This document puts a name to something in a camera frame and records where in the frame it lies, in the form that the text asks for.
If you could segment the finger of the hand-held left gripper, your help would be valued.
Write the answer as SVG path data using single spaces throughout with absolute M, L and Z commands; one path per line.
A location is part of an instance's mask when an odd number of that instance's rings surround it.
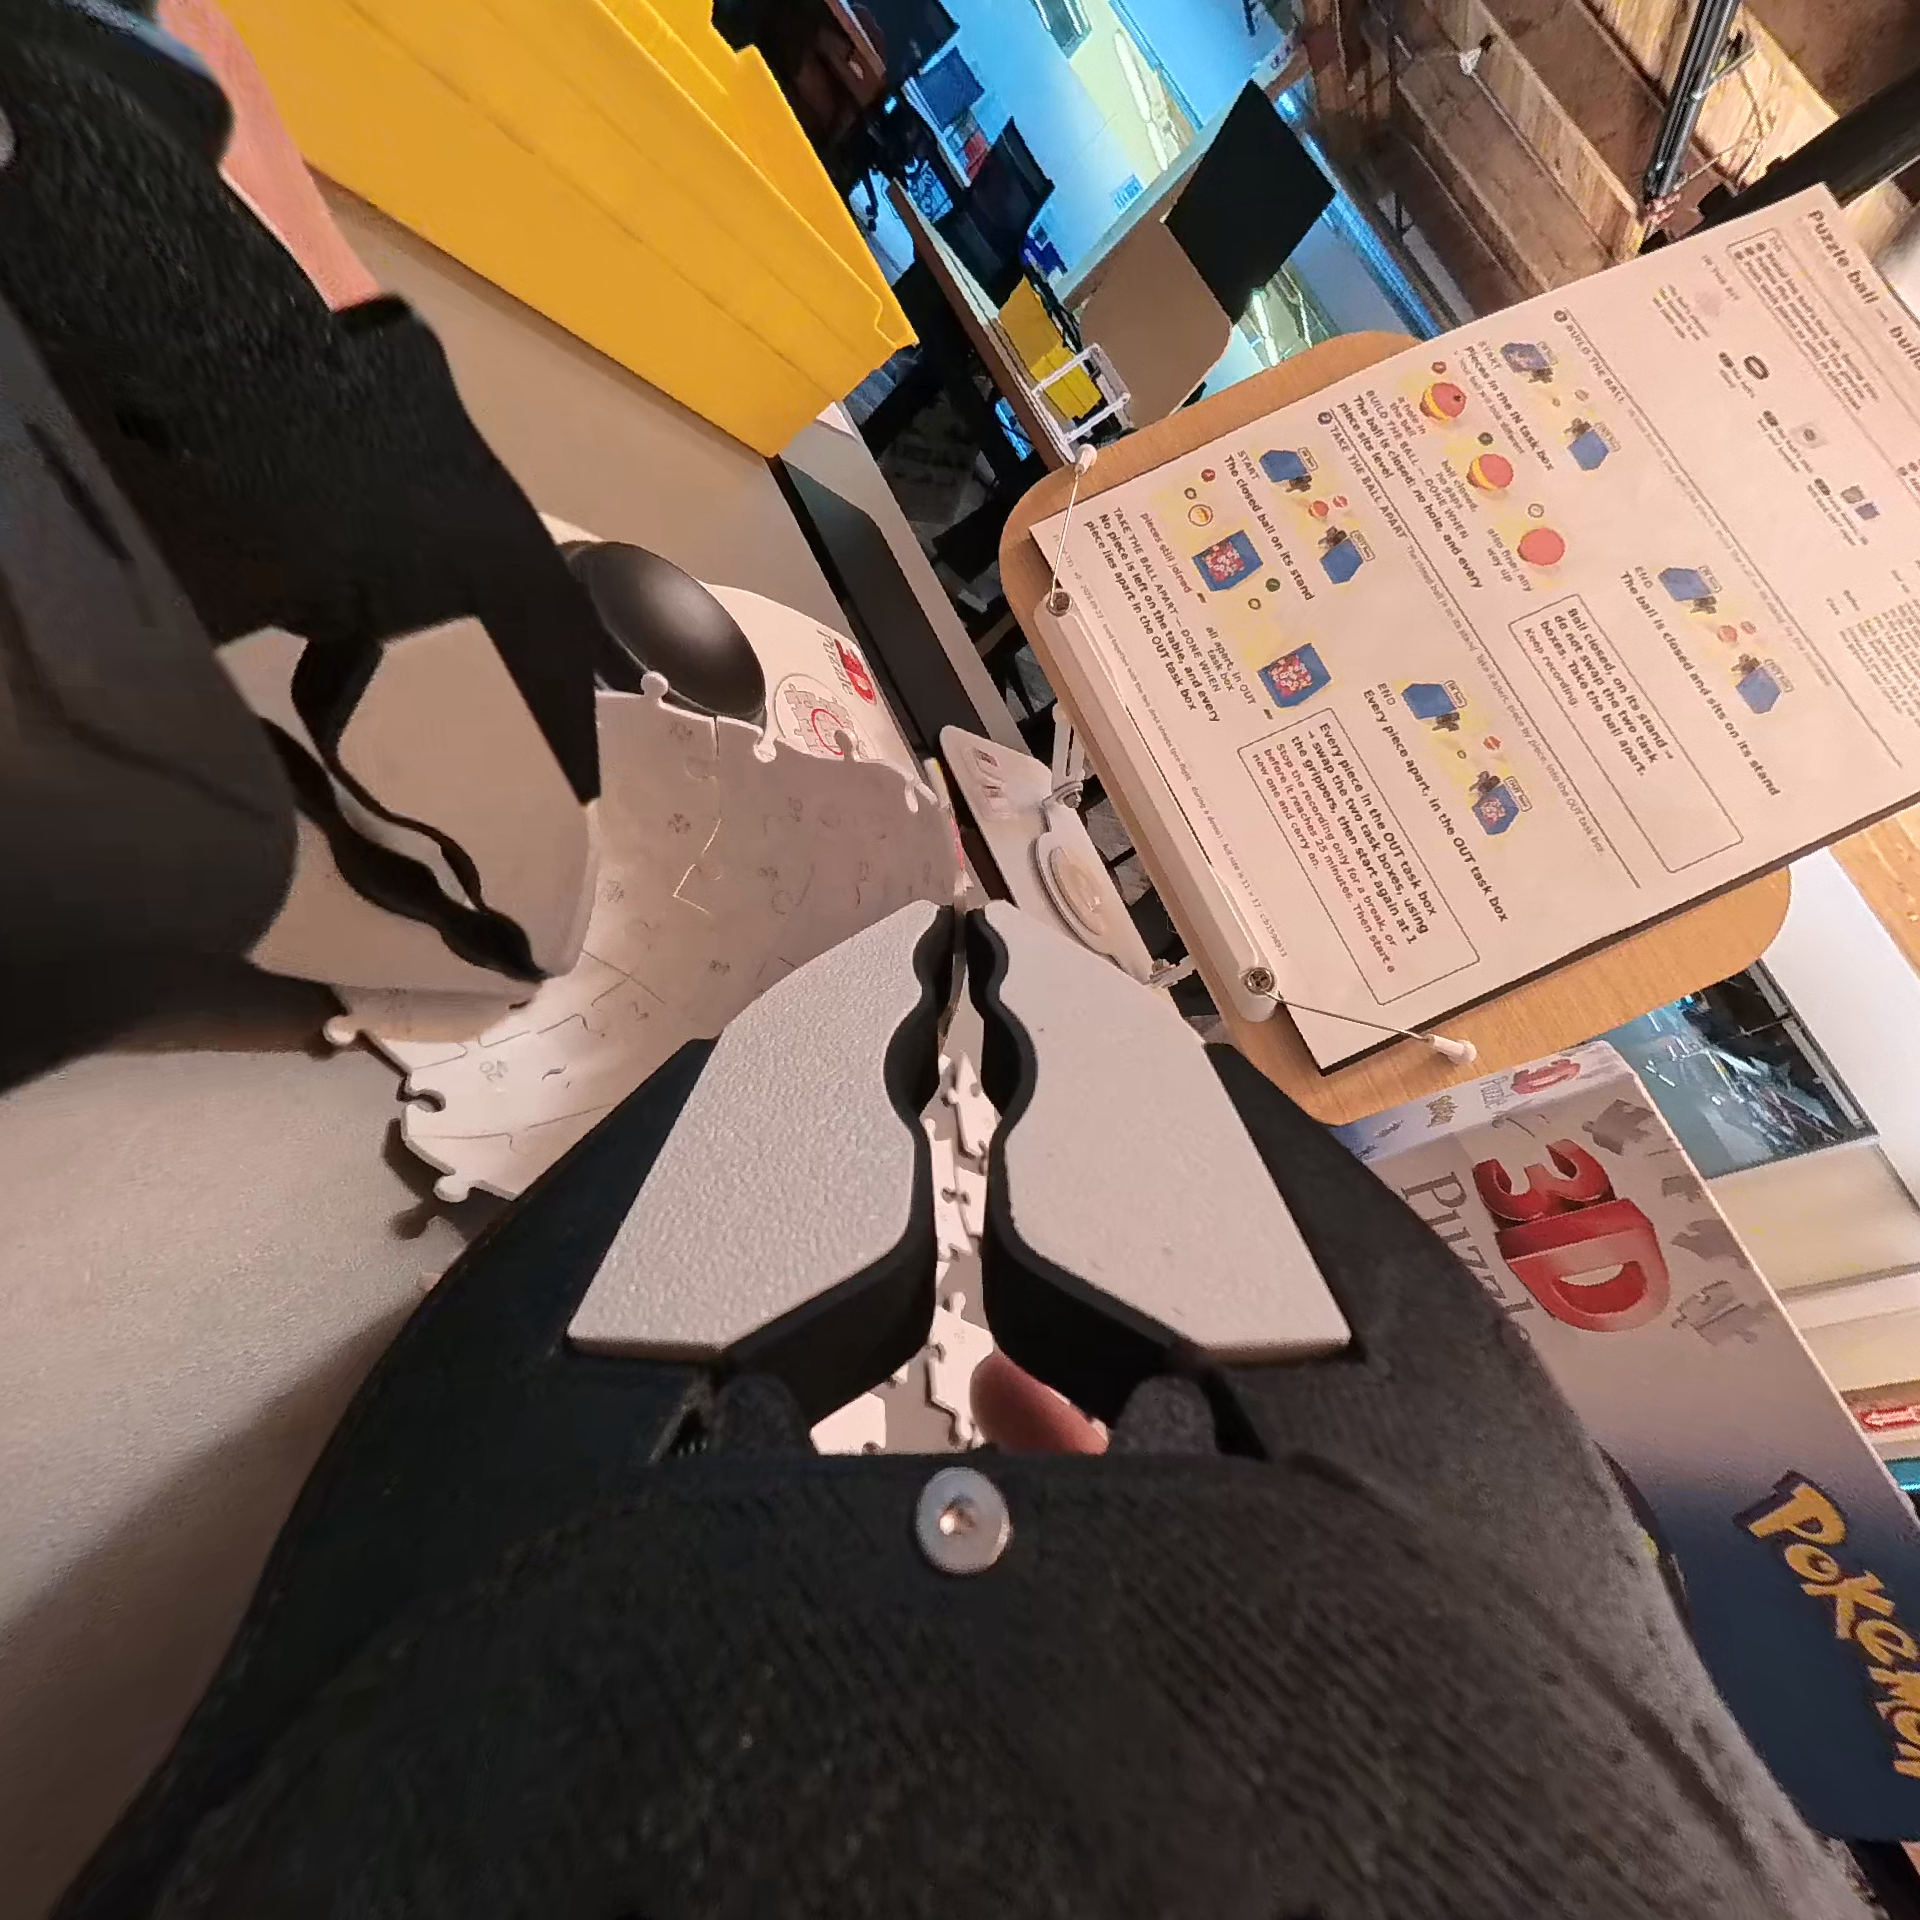
M 358 654 L 307 644 L 307 742 L 352 857 L 401 885 L 378 914 L 439 951 L 376 979 L 551 979 L 586 948 L 601 839 L 598 799 L 560 765 L 475 617 Z
M 322 747 L 263 729 L 296 798 L 296 873 L 253 948 L 354 990 L 518 995 L 545 981 L 545 742 L 528 716 L 354 716 Z

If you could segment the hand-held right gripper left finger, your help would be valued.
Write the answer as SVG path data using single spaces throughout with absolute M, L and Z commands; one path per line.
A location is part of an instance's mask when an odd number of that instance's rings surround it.
M 953 907 L 907 903 L 728 1025 L 568 1326 L 575 1348 L 771 1375 L 813 1422 L 919 1354 L 953 932 Z

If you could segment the white puzzle ball shell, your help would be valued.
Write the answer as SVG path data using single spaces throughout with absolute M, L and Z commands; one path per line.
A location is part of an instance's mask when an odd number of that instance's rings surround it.
M 569 1321 L 730 1022 L 805 962 L 911 903 L 967 899 L 949 806 L 883 761 L 821 759 L 750 724 L 673 710 L 665 687 L 600 698 L 609 788 L 601 868 L 575 969 L 513 999 L 343 990 L 327 1036 L 403 1073 L 407 1141 L 443 1198 L 504 1199 L 398 1332 L 343 1434 L 451 1460 L 586 1454 L 617 1394 L 649 1439 L 711 1449 L 881 1452 L 883 1391 L 934 1351 L 952 1362 L 953 1265 L 986 1207 L 992 1121 L 961 1093 L 942 1017 L 925 1110 L 941 1270 L 919 1354 L 813 1422 L 771 1375 L 719 1375 L 569 1345 Z M 966 1213 L 973 1194 L 976 1213 Z

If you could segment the person's left forearm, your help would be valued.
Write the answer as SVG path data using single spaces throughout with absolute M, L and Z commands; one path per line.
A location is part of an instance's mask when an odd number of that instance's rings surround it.
M 159 2 L 159 22 L 191 49 L 232 108 L 224 154 L 229 187 L 255 211 L 333 308 L 379 298 L 367 263 L 337 226 L 304 157 L 282 122 L 253 51 L 213 2 Z

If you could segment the black round ball stand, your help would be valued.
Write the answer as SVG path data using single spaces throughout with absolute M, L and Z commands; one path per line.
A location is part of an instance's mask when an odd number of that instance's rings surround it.
M 714 590 L 639 545 L 571 540 L 560 553 L 600 621 L 598 687 L 642 693 L 656 674 L 678 708 L 765 723 L 761 660 Z

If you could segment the puzzle box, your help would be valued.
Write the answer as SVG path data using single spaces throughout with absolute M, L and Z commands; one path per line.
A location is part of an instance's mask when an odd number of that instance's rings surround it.
M 1531 1341 L 1809 1823 L 1915 1842 L 1914 1501 L 1626 1058 L 1592 1042 L 1336 1133 Z

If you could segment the white clipboard stand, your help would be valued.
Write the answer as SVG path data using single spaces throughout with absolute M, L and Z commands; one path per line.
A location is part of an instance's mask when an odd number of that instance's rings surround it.
M 1153 961 L 1097 852 L 1080 806 L 1088 759 L 1073 724 L 1057 731 L 1050 764 L 962 726 L 944 726 L 941 747 L 1009 899 L 1149 988 L 1171 991 L 1194 974 L 1194 961 Z

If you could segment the white printed paper sheet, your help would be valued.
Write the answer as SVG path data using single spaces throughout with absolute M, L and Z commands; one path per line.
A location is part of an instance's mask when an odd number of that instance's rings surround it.
M 711 585 L 711 597 L 734 617 L 754 649 L 765 681 L 765 729 L 795 751 L 883 761 L 904 778 L 919 765 L 878 674 L 851 635 L 758 591 Z

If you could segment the white clip bar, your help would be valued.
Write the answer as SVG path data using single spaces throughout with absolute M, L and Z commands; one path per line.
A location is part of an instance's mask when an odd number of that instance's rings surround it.
M 1088 770 L 1113 803 L 1221 1013 L 1270 1022 L 1283 1009 L 1275 971 L 1129 706 L 1129 679 L 1113 646 L 1065 588 L 1046 590 L 1031 617 L 1057 724 L 1073 737 L 1071 747 L 1054 750 L 1057 778 Z

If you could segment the yellow plastic bin stack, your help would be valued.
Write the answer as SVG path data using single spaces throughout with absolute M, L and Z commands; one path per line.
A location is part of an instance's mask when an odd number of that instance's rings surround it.
M 329 183 L 761 455 L 917 335 L 711 5 L 224 5 Z

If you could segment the wooden clipboard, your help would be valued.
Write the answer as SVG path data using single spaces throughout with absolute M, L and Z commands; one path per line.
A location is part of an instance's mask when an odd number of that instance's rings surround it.
M 999 577 L 1065 588 L 1279 979 L 1248 1062 L 1357 1121 L 1729 979 L 1785 919 L 1727 660 L 1641 607 L 1626 459 L 1488 515 L 1472 431 L 1553 478 L 1498 349 L 1361 331 L 1024 494 Z

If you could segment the clear acrylic box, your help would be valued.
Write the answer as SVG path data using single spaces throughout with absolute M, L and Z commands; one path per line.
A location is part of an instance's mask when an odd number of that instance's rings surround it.
M 1024 275 L 998 319 L 1040 404 L 1071 442 L 1131 425 L 1131 394 L 1113 362 L 1097 345 L 1082 342 L 1047 286 Z

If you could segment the printed instruction sheet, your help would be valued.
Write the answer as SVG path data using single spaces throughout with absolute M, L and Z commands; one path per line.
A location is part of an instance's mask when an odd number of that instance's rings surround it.
M 1314 1073 L 1915 803 L 1915 316 L 1813 185 L 1030 533 Z

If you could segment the black monitor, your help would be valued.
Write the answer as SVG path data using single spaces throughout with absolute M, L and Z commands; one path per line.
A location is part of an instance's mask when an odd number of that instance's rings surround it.
M 1246 83 L 1217 122 L 1166 214 L 1230 325 L 1289 263 L 1336 202 L 1336 183 L 1266 91 Z

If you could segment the black pole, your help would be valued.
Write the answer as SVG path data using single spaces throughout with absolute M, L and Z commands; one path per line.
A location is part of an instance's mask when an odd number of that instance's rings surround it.
M 1799 193 L 1826 185 L 1839 204 L 1858 202 L 1919 163 L 1919 68 L 1818 132 L 1783 161 Z

